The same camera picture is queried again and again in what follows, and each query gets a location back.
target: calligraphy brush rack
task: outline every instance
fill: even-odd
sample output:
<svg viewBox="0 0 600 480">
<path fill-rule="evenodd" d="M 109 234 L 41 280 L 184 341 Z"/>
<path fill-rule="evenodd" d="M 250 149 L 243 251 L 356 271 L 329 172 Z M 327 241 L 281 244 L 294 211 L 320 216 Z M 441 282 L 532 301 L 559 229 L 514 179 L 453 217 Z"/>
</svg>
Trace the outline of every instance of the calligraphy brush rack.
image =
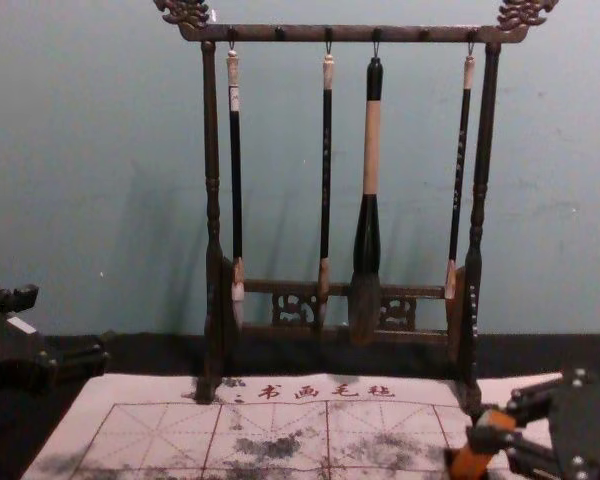
<svg viewBox="0 0 600 480">
<path fill-rule="evenodd" d="M 542 12 L 549 12 L 558 0 L 503 0 L 500 6 L 498 24 L 493 26 L 385 26 L 385 25 L 271 25 L 245 24 L 222 25 L 208 23 L 209 6 L 204 0 L 154 0 L 158 9 L 164 12 L 163 19 L 177 25 L 182 37 L 189 42 L 199 42 L 202 49 L 203 94 L 204 94 L 204 147 L 205 176 L 207 190 L 207 220 L 209 240 L 206 253 L 207 317 L 205 337 L 207 352 L 204 372 L 198 379 L 196 400 L 210 403 L 215 389 L 220 384 L 224 364 L 234 350 L 241 336 L 266 338 L 315 338 L 319 341 L 336 341 L 351 338 L 349 327 L 328 326 L 324 323 L 324 306 L 329 297 L 345 296 L 349 301 L 349 319 L 362 322 L 369 334 L 359 343 L 401 342 L 428 343 L 444 345 L 449 359 L 455 366 L 460 404 L 467 413 L 475 413 L 480 405 L 481 392 L 477 384 L 476 343 L 478 336 L 478 305 L 480 299 L 480 281 L 482 255 L 480 244 L 484 222 L 484 205 L 489 179 L 491 141 L 494 128 L 494 110 L 497 93 L 498 61 L 503 44 L 522 42 L 532 26 L 546 21 Z M 215 78 L 215 51 L 217 42 L 228 42 L 231 46 L 227 60 L 230 89 L 231 121 L 231 161 L 233 191 L 234 260 L 223 255 L 220 245 L 220 207 L 219 158 L 218 158 L 218 119 L 217 92 Z M 470 55 L 465 63 L 465 84 L 461 112 L 461 126 L 457 152 L 456 182 L 453 199 L 453 219 L 451 226 L 449 265 L 444 285 L 400 286 L 380 285 L 377 279 L 377 267 L 367 271 L 365 259 L 354 258 L 354 278 L 350 284 L 329 283 L 326 272 L 327 250 L 321 249 L 321 270 L 316 282 L 274 281 L 268 279 L 245 278 L 242 266 L 242 210 L 240 180 L 240 142 L 239 142 L 239 100 L 237 90 L 237 59 L 233 51 L 235 42 L 325 42 L 329 51 L 332 42 L 373 42 L 376 46 L 383 43 L 466 43 L 470 46 Z M 486 51 L 484 81 L 482 88 L 480 120 L 478 127 L 477 151 L 473 177 L 473 205 L 469 248 L 465 265 L 456 268 L 455 252 L 458 236 L 460 197 L 464 169 L 464 150 L 467 134 L 467 118 L 472 77 L 471 50 L 474 44 L 484 44 Z M 367 85 L 367 130 L 365 131 L 365 195 L 367 192 L 367 153 L 373 152 L 369 132 L 375 131 L 370 124 L 370 104 L 379 103 L 382 71 L 379 59 L 372 72 L 368 70 Z M 327 86 L 330 90 L 330 76 L 325 66 L 325 137 L 323 154 L 323 194 L 322 194 L 322 244 L 328 248 L 328 212 L 330 198 L 330 96 L 327 101 Z M 379 260 L 379 239 L 377 245 L 358 236 L 363 222 L 363 208 L 359 219 L 356 248 L 365 251 Z M 360 275 L 366 275 L 365 283 L 355 284 L 359 273 L 356 268 L 362 265 Z M 271 325 L 261 326 L 243 322 L 241 301 L 244 293 L 269 294 L 272 298 L 273 319 Z M 418 330 L 415 327 L 415 307 L 418 299 L 435 299 L 445 302 L 446 330 Z M 308 321 L 306 311 L 313 313 Z M 360 312 L 374 317 L 358 318 Z"/>
</svg>

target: carved dragon finial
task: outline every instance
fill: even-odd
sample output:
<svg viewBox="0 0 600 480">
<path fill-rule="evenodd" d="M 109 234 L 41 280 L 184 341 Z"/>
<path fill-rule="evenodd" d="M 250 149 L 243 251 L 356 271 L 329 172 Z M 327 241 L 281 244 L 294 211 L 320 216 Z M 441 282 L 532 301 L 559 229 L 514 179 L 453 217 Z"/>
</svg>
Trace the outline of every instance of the carved dragon finial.
<svg viewBox="0 0 600 480">
<path fill-rule="evenodd" d="M 540 12 L 550 12 L 560 0 L 503 0 L 498 15 L 498 28 L 505 32 L 518 27 L 542 25 L 547 21 Z"/>
<path fill-rule="evenodd" d="M 207 26 L 209 6 L 205 5 L 204 0 L 153 0 L 153 2 L 161 12 L 169 10 L 169 13 L 164 14 L 162 18 L 171 25 L 178 25 L 181 29 L 184 27 L 196 30 Z"/>
</svg>

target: black table surface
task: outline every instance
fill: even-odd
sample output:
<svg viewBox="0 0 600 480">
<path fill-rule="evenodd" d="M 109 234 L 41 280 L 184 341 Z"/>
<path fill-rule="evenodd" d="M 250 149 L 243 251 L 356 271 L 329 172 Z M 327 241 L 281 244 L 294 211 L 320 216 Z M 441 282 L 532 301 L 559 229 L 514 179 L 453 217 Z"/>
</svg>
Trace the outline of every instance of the black table surface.
<svg viewBox="0 0 600 480">
<path fill-rule="evenodd" d="M 50 339 L 71 346 L 80 337 Z M 139 375 L 198 375 L 200 337 L 120 335 L 107 342 L 108 371 Z M 509 377 L 584 367 L 600 376 L 600 335 L 482 335 L 480 377 Z M 325 345 L 310 341 L 243 341 L 228 375 L 333 373 L 448 378 L 444 349 L 425 345 Z M 61 385 L 45 396 L 0 392 L 0 480 L 19 479 L 80 393 L 84 382 Z"/>
</svg>

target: wooden brush stand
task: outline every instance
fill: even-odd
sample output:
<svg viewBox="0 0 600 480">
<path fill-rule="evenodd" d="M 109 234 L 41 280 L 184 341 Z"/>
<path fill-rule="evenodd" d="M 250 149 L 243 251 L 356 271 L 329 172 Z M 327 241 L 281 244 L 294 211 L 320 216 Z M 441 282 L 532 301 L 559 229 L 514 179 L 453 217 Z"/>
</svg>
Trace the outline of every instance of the wooden brush stand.
<svg viewBox="0 0 600 480">
<path fill-rule="evenodd" d="M 476 341 L 482 256 L 480 244 L 484 222 L 484 205 L 489 179 L 491 140 L 494 127 L 498 60 L 503 44 L 522 42 L 531 26 L 546 19 L 558 0 L 503 0 L 494 26 L 383 26 L 383 25 L 221 25 L 208 24 L 208 6 L 199 0 L 154 0 L 165 12 L 163 18 L 177 25 L 182 37 L 199 42 L 202 48 L 204 91 L 205 176 L 207 187 L 207 317 L 205 337 L 207 353 L 204 373 L 198 380 L 196 400 L 210 403 L 224 373 L 224 362 L 241 336 L 267 338 L 315 338 L 329 342 L 348 338 L 347 327 L 322 326 L 307 321 L 303 313 L 310 309 L 318 318 L 318 282 L 244 281 L 248 293 L 269 294 L 273 318 L 268 326 L 245 322 L 239 326 L 232 309 L 232 261 L 220 246 L 220 208 L 218 203 L 219 159 L 215 51 L 217 42 L 381 42 L 395 43 L 467 43 L 485 44 L 486 60 L 481 110 L 474 164 L 473 206 L 470 244 L 465 265 L 452 270 L 447 282 L 453 282 L 452 295 L 445 295 L 444 285 L 381 285 L 381 310 L 374 342 L 432 343 L 445 345 L 455 365 L 460 403 L 475 413 L 481 402 L 477 383 Z M 332 283 L 329 296 L 347 296 L 350 285 Z M 418 330 L 415 310 L 418 299 L 444 301 L 447 312 L 446 330 Z"/>
</svg>

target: teal wall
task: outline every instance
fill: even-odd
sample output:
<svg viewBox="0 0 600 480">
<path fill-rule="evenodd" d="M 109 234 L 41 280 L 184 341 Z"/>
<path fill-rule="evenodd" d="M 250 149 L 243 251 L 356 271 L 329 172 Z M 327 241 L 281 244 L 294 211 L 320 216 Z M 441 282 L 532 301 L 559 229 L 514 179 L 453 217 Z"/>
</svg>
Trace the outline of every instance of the teal wall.
<svg viewBox="0 0 600 480">
<path fill-rule="evenodd" d="M 221 22 L 490 24 L 480 0 L 215 0 Z M 318 266 L 324 46 L 237 45 L 245 264 Z M 221 240 L 231 254 L 227 46 L 217 56 Z M 476 49 L 481 89 L 484 51 Z M 333 280 L 348 281 L 371 45 L 334 45 Z M 381 45 L 381 279 L 444 281 L 464 45 Z M 600 0 L 563 0 L 505 47 L 483 238 L 480 328 L 600 332 Z M 474 96 L 460 229 L 468 244 Z M 0 284 L 34 282 L 26 314 L 55 334 L 200 333 L 206 247 L 202 72 L 150 0 L 0 1 Z M 265 321 L 267 301 L 249 301 Z M 423 327 L 441 305 L 418 306 Z M 330 305 L 332 322 L 346 318 Z"/>
</svg>

